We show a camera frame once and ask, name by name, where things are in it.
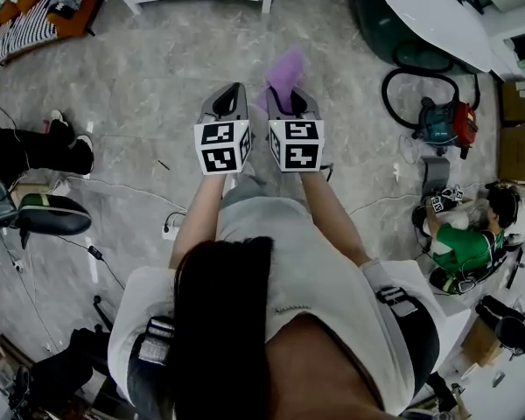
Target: gray tile floor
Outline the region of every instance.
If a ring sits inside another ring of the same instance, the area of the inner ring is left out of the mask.
[[[301,87],[318,101],[326,123],[325,161],[335,164],[331,184],[351,213],[381,197],[419,193],[422,170],[400,154],[400,135],[409,132],[389,117],[380,99],[382,77],[391,66],[363,41],[350,3],[274,0],[271,14],[262,17],[255,3],[169,1],[146,4],[143,15],[133,17],[122,0],[107,0],[94,23],[96,37],[58,42],[0,67],[0,103],[29,130],[41,129],[51,109],[62,110],[78,130],[93,122],[92,179],[153,192],[186,207],[202,178],[193,146],[202,101],[225,83],[241,81],[253,102],[263,90],[267,66],[298,45],[306,56]],[[472,99],[472,78],[459,77],[458,82],[462,98]],[[480,88],[477,143],[466,161],[459,160],[456,150],[448,154],[451,182],[461,186],[495,175],[492,79],[480,76]],[[439,102],[451,96],[443,83],[410,77],[392,83],[392,99],[407,117],[417,116],[423,92]],[[279,175],[271,161],[264,113],[251,104],[250,117],[257,172],[273,193],[299,197],[294,177]],[[7,125],[3,117],[0,122]],[[404,146],[412,162],[412,150]],[[422,145],[419,152],[433,151]],[[51,184],[58,177],[45,175]],[[167,264],[172,244],[161,238],[161,228],[173,206],[125,188],[71,182],[70,197],[94,218],[91,229],[73,240],[85,244],[85,237],[91,238],[122,281],[136,267]],[[353,213],[371,255],[410,259],[419,254],[410,225],[416,202],[386,200]],[[62,350],[75,327],[91,328],[99,321],[93,295],[103,297],[114,317],[122,290],[102,263],[97,263],[94,282],[83,249],[34,235],[29,250],[22,252],[14,231],[5,240],[26,271],[20,276],[10,266],[0,243],[0,330],[33,359],[45,358],[46,347]]]

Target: green t-shirt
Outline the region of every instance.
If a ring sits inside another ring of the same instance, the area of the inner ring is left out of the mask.
[[[443,224],[437,231],[437,240],[453,250],[447,254],[434,254],[434,260],[449,272],[474,270],[490,262],[490,244],[481,232],[459,230],[450,224]],[[496,235],[498,249],[504,240],[504,231]]]

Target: black hair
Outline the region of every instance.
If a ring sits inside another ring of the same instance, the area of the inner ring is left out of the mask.
[[[270,371],[266,305],[273,241],[206,241],[175,276],[170,393],[178,420],[223,410],[231,419],[265,419]]]
[[[494,186],[490,189],[487,199],[493,212],[498,215],[501,228],[508,228],[517,221],[520,199],[513,188]]]

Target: gray pants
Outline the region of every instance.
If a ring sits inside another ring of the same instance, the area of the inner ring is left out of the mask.
[[[257,196],[268,196],[268,194],[261,188],[261,186],[250,176],[245,176],[237,184],[236,188],[229,190],[224,199],[221,202],[220,208],[226,208],[232,206],[236,202],[241,202],[242,200],[250,200],[251,198],[256,198]]]

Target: purple cloth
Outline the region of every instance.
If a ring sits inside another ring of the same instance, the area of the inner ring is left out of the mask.
[[[267,70],[266,82],[276,90],[278,100],[285,112],[291,112],[291,91],[304,72],[304,54],[299,46],[293,46],[284,53],[276,63]],[[258,95],[256,103],[268,110],[266,90]]]

